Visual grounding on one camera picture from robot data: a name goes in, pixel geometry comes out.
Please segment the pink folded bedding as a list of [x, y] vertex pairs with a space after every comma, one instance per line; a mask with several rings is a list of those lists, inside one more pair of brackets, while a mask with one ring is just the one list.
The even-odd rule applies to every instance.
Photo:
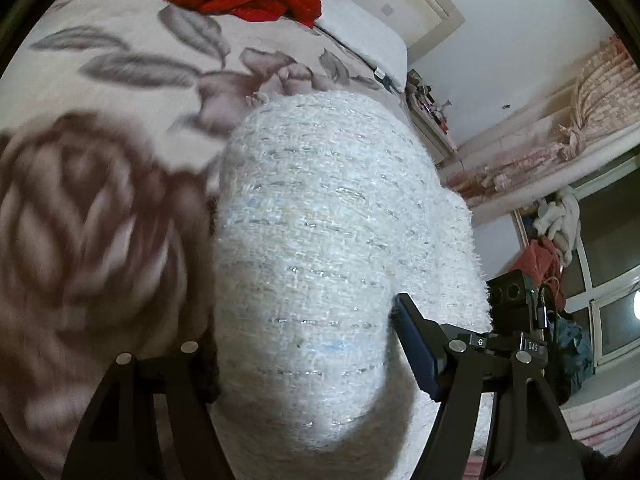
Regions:
[[638, 382], [601, 399], [562, 408], [573, 438], [605, 456], [622, 450], [639, 422], [639, 413]]

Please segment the blue garment on sill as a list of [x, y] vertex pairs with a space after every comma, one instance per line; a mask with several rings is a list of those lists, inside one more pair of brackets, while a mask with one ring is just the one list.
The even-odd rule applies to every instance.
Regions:
[[556, 320], [555, 343], [560, 372], [572, 396], [594, 375], [594, 356], [588, 332], [574, 320], [559, 316]]

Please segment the pink floral curtain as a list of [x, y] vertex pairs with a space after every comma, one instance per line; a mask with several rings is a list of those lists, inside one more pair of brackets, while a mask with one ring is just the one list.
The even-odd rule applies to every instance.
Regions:
[[553, 193], [639, 144], [639, 67], [620, 38], [565, 87], [466, 142], [440, 182], [483, 224]]

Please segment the floral plush bed blanket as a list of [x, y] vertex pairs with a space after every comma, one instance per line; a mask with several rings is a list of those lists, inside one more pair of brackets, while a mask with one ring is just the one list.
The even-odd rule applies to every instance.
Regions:
[[56, 479], [115, 356], [206, 329], [219, 157], [273, 96], [347, 90], [398, 117], [352, 47], [166, 0], [55, 0], [1, 78], [1, 413]]

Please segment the white knit cardigan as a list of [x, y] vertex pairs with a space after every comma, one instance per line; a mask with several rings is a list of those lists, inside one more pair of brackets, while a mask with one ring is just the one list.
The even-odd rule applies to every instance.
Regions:
[[230, 136], [214, 239], [221, 395], [239, 479], [407, 479], [437, 414], [390, 326], [410, 295], [488, 330], [464, 201], [418, 134], [359, 93], [272, 99]]

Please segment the white plush garment on sill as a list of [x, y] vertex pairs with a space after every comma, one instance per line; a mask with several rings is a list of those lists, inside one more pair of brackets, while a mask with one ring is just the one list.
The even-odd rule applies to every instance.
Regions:
[[560, 265], [567, 268], [580, 234], [580, 208], [574, 188], [564, 186], [554, 200], [540, 205], [533, 226], [538, 236], [552, 241]]

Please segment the white pillow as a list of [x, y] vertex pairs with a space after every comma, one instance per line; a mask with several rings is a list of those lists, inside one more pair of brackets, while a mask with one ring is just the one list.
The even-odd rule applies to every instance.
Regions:
[[375, 72], [383, 73], [398, 91], [404, 91], [408, 73], [405, 41], [352, 0], [320, 0], [320, 29], [354, 52]]

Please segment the white nightstand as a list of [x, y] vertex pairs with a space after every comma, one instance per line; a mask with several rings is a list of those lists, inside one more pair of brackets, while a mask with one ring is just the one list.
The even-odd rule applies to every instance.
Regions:
[[440, 165], [454, 157], [457, 154], [457, 145], [442, 128], [442, 124], [413, 94], [406, 94], [406, 102], [413, 127], [420, 134], [434, 163]]

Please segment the beige bed headboard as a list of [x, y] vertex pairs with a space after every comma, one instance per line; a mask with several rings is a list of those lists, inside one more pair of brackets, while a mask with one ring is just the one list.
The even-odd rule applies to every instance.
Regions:
[[419, 61], [464, 23], [452, 0], [352, 0], [387, 26], [407, 47], [408, 62]]

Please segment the red garment on sill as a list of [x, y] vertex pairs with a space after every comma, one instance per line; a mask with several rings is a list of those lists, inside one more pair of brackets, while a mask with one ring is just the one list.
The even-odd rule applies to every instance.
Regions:
[[565, 309], [566, 298], [561, 287], [561, 263], [551, 240], [545, 236], [532, 240], [510, 267], [510, 271], [514, 270], [528, 275], [537, 287], [548, 285], [555, 307], [560, 312]]

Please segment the clutter on nightstand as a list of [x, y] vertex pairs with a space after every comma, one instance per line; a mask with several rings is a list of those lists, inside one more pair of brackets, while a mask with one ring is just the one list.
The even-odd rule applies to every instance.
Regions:
[[449, 130], [447, 118], [442, 110], [450, 104], [447, 101], [439, 105], [433, 96], [432, 87], [426, 84], [416, 70], [409, 70], [407, 74], [406, 95], [415, 110], [422, 110], [430, 116], [444, 133]]

